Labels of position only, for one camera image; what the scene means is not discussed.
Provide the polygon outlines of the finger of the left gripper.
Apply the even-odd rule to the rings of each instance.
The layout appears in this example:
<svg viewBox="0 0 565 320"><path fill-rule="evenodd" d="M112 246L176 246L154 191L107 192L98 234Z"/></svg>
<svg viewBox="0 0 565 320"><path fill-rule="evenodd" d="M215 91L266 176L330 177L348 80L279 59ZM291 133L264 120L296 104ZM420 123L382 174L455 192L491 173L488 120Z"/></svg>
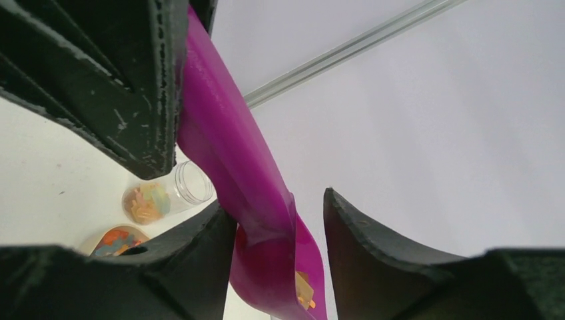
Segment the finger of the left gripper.
<svg viewBox="0 0 565 320"><path fill-rule="evenodd" d="M188 1L2 1L1 96L141 179L170 173Z"/></svg>
<svg viewBox="0 0 565 320"><path fill-rule="evenodd" d="M212 35L218 0L190 0L191 8L209 35Z"/></svg>

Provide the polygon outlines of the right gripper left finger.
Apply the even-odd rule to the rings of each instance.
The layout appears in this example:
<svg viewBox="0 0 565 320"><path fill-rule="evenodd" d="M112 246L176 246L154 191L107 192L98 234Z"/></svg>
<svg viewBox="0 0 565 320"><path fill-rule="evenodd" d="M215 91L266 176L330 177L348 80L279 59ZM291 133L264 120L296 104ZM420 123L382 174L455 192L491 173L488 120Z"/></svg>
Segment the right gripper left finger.
<svg viewBox="0 0 565 320"><path fill-rule="evenodd" d="M222 319L236 223L217 202L114 257L1 248L2 319Z"/></svg>

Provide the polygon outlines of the clear plastic jar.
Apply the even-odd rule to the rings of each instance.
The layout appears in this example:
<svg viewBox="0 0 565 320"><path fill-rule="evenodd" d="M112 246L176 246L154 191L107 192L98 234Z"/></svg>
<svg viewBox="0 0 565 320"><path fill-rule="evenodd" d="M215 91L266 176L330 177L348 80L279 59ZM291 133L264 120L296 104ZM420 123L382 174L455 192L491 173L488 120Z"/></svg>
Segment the clear plastic jar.
<svg viewBox="0 0 565 320"><path fill-rule="evenodd" d="M214 195L215 188L205 172L194 162L185 161L167 175L132 183L123 193L121 205L134 223L149 225L201 205Z"/></svg>

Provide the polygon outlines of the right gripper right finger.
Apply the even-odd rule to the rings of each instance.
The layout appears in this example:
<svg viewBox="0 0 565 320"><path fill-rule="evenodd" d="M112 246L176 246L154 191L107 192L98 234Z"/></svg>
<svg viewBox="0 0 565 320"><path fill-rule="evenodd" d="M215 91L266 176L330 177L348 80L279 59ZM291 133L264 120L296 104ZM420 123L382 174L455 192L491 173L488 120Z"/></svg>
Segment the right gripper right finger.
<svg viewBox="0 0 565 320"><path fill-rule="evenodd" d="M564 250L461 257L370 218L334 189L324 229L340 319L563 319Z"/></svg>

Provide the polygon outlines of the magenta plastic scoop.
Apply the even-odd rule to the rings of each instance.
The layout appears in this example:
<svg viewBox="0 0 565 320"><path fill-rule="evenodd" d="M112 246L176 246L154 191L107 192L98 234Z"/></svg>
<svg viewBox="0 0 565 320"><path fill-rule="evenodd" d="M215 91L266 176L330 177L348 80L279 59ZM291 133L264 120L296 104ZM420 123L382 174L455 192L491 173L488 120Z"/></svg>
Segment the magenta plastic scoop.
<svg viewBox="0 0 565 320"><path fill-rule="evenodd" d="M236 222L230 282L251 307L279 319L326 319L320 250L273 155L194 9L177 143L212 181Z"/></svg>

